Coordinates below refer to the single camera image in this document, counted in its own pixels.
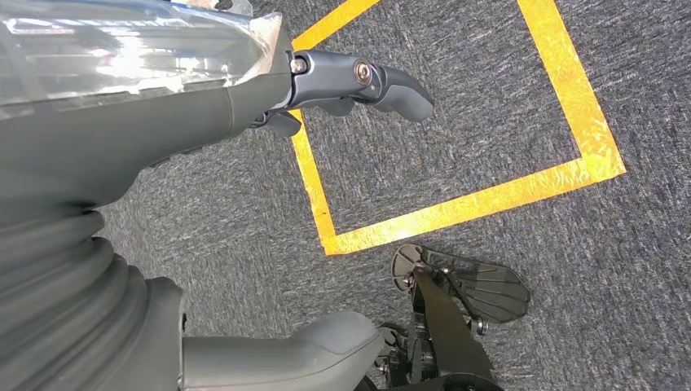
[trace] yellow tape square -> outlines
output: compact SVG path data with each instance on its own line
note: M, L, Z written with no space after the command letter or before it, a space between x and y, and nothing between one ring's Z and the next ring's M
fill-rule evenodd
M379 0L347 0L293 41L311 49ZM346 254L534 203L624 174L616 142L554 0L518 0L581 157L453 200L337 235L303 123L293 148L327 255Z

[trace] bolt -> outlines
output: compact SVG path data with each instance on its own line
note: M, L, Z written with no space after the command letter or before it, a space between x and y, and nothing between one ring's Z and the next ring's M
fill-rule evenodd
M363 86L368 85L372 81L372 70L369 68L369 63L364 59L359 59L355 62L355 78Z
M303 73L307 71L307 61L300 57L290 60L290 72L292 73Z
M485 333L487 333L487 330L489 330L489 328L489 323L485 322L482 318L478 319L477 333L479 336L484 336Z

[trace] gray carpet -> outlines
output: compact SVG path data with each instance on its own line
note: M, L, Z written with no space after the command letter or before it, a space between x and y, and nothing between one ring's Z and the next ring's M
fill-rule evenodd
M253 3L297 35L338 1ZM686 389L691 4L557 5L628 172L409 241L525 277L529 315L482 337L506 389ZM438 101L422 125L307 112L339 232L578 156L514 1L382 0L320 48L405 68ZM325 257L292 146L266 131L142 172L105 213L121 254L186 288L192 335L285 336L346 309L407 320L398 244Z

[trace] black foot pedal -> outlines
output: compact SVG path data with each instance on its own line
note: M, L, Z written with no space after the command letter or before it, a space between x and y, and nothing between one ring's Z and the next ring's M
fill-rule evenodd
M506 323L528 311L530 290L513 270L465 257L436 252L417 244L404 244L394 254L391 272L402 291L412 285L412 271L425 268L434 282L450 296L469 305L474 314L490 323ZM467 310L461 310L472 316Z

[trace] transparent plastic cover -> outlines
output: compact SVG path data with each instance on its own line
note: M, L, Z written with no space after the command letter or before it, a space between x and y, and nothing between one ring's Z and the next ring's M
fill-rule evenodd
M0 0L0 21L0 119L240 84L282 22L161 0Z

